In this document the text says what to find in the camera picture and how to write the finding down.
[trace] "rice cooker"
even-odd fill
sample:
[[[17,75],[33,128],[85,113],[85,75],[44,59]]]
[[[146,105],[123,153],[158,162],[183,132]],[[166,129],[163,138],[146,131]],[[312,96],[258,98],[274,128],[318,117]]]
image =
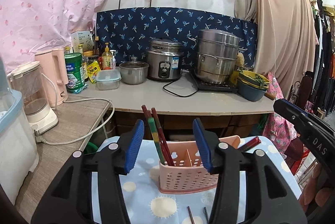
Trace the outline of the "rice cooker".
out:
[[[168,39],[150,40],[147,50],[148,78],[157,81],[172,81],[180,78],[182,70],[182,47]]]

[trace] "green chopstick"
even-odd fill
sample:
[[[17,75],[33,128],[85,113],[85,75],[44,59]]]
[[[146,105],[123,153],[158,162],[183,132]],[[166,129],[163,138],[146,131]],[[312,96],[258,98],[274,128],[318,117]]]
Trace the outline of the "green chopstick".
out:
[[[150,128],[151,135],[153,138],[153,142],[155,143],[158,157],[160,158],[160,162],[162,163],[162,165],[165,165],[165,158],[163,157],[162,149],[160,148],[160,140],[158,138],[158,133],[157,133],[156,125],[155,125],[155,119],[153,117],[150,117],[148,119],[148,124],[149,124],[149,128]]]

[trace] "red chopstick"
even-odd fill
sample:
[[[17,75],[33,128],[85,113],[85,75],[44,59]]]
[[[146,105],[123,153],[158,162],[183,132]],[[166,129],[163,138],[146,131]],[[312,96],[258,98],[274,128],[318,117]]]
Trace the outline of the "red chopstick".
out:
[[[259,137],[256,136],[255,138],[253,138],[252,140],[250,140],[249,142],[247,142],[246,144],[238,148],[238,150],[241,152],[246,152],[254,148],[255,146],[259,145],[260,143],[261,143],[261,140],[259,140]]]
[[[158,135],[159,135],[160,139],[162,139],[163,146],[164,146],[164,148],[165,148],[165,150],[167,152],[168,159],[166,159],[166,161],[168,162],[168,165],[175,166],[175,164],[173,163],[173,159],[171,157],[171,153],[170,153],[169,147],[167,146],[167,143],[166,143],[166,140],[165,140],[165,136],[164,136],[162,127],[160,125],[160,120],[158,119],[158,115],[157,115],[156,109],[153,107],[151,109],[151,111],[152,111],[152,116],[155,119],[155,123],[156,123],[157,131],[158,131]]]
[[[142,105],[142,110],[143,110],[145,119],[148,120],[150,117],[152,117],[150,111],[148,111],[148,109],[146,108],[145,105]],[[170,166],[175,166],[174,163],[173,163],[169,148],[168,148],[168,146],[166,146],[167,147],[167,151],[166,151],[166,147],[164,146],[163,140],[162,140],[159,132],[158,132],[158,137],[159,137],[159,140],[160,140],[160,148],[162,149],[162,153],[163,153],[163,156],[164,156],[167,164],[170,165]]]

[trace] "green canister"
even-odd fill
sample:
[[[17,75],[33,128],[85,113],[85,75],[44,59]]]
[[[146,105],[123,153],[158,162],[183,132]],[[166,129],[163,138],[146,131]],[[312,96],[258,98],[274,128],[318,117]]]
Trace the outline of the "green canister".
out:
[[[64,55],[67,78],[69,83],[66,87],[69,91],[74,91],[84,86],[84,70],[81,65],[81,53],[70,53]]]

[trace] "pink kettle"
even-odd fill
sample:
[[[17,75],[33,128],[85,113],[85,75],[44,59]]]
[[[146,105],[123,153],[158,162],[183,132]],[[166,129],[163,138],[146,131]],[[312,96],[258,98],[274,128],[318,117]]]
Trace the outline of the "pink kettle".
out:
[[[58,48],[38,52],[35,54],[35,60],[40,62],[42,73],[56,86],[57,102],[54,87],[45,77],[43,78],[43,87],[50,106],[54,107],[62,104],[68,98],[65,85],[69,82],[65,67],[64,50]]]

